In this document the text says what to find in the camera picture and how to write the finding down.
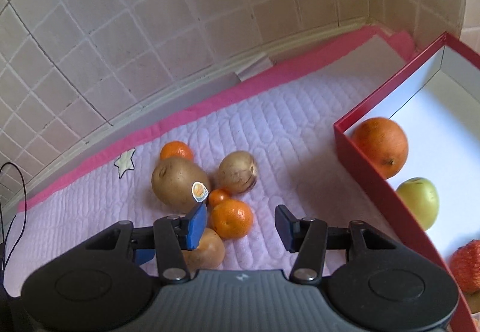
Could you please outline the brown pear with stem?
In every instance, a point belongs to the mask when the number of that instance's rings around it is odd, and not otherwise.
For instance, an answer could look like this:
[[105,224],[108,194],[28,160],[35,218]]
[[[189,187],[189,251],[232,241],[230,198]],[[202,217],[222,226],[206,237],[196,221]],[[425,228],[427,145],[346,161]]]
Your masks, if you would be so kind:
[[211,228],[206,228],[199,245],[192,251],[183,251],[183,257],[189,271],[198,269],[216,269],[224,261],[225,247],[221,237]]

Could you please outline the mandarin orange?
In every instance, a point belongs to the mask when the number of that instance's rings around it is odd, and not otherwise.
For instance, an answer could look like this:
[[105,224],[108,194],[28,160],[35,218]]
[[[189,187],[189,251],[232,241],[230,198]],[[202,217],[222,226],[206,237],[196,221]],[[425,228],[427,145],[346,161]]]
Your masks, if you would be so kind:
[[170,141],[165,144],[160,150],[160,160],[167,158],[185,158],[187,160],[194,160],[194,153],[190,146],[182,141]]
[[251,230],[254,214],[240,200],[225,200],[210,213],[210,226],[222,239],[241,239]]

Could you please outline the tiny orange kumquat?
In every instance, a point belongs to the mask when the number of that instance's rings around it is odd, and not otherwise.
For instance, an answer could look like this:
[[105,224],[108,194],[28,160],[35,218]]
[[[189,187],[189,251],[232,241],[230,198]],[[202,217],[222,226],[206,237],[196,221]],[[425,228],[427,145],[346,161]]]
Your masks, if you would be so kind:
[[212,190],[208,195],[208,206],[213,209],[217,205],[225,202],[226,200],[229,200],[230,198],[231,195],[221,188]]

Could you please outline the large brown kiwi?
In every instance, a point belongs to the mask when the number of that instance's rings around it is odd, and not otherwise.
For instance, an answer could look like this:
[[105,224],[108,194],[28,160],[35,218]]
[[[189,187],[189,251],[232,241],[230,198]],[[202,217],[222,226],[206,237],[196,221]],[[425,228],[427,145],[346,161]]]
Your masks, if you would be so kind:
[[212,190],[207,173],[185,158],[161,160],[151,175],[156,197],[177,213],[186,214],[208,199]]

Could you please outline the small brown round fruit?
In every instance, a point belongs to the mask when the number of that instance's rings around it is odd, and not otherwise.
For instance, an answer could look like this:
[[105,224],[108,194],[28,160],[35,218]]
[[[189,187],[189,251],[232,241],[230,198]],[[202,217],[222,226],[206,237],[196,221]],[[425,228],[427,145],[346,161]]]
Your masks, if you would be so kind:
[[251,190],[258,178],[255,158],[247,151],[228,154],[217,171],[219,187],[230,194],[243,194]]

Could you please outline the large orange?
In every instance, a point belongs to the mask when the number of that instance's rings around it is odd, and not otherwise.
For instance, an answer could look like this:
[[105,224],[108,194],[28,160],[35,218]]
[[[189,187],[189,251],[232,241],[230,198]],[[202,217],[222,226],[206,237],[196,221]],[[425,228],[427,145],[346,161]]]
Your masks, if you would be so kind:
[[352,141],[384,178],[398,174],[408,159],[408,139],[396,122],[375,117],[360,123]]

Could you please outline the green apple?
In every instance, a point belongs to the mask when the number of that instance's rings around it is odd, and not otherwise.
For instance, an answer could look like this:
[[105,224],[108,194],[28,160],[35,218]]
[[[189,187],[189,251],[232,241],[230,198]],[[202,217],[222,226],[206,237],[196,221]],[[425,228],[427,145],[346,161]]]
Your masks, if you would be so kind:
[[396,193],[423,230],[430,229],[439,214],[439,195],[426,178],[411,178],[397,187]]

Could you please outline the red strawberry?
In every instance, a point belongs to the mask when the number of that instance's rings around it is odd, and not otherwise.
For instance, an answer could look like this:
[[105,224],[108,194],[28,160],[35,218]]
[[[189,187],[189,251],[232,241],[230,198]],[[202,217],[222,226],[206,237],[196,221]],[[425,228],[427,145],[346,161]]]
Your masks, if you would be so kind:
[[479,240],[474,239],[458,248],[451,256],[450,270],[462,292],[479,291]]

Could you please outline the white quilted pink-edged mat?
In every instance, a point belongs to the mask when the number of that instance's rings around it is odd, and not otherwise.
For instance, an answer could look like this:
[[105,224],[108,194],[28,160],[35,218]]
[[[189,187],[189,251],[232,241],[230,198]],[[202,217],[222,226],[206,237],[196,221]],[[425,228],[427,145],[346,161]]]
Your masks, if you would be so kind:
[[222,162],[245,170],[240,200],[253,213],[241,239],[211,240],[206,251],[223,269],[283,269],[293,256],[274,229],[273,211],[286,205],[341,227],[364,219],[389,225],[339,163],[334,123],[391,77],[413,55],[406,32],[368,26],[134,132],[85,160],[19,206],[7,240],[4,285],[18,296],[37,268],[120,220],[147,227],[173,208],[153,179],[162,159],[198,175],[183,188],[220,202]]

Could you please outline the red cardboard box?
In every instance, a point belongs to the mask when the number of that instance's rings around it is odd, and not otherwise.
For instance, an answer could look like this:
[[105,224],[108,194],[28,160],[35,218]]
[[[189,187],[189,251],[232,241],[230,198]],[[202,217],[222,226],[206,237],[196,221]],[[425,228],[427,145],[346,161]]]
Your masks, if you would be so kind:
[[[352,142],[372,117],[393,120],[407,136],[402,170],[383,179]],[[479,237],[479,54],[443,33],[334,124],[338,160],[400,240],[447,269],[459,247]],[[396,195],[411,178],[430,180],[439,214],[422,230]]]

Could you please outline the white paper scrap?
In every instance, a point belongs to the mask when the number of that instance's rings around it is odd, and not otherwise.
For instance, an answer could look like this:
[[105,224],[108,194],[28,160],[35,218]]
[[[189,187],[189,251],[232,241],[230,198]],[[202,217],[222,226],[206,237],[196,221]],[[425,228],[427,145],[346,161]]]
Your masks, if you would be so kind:
[[248,64],[240,67],[235,72],[235,74],[239,78],[239,80],[243,82],[270,69],[272,66],[273,62],[269,57],[255,58],[251,60]]

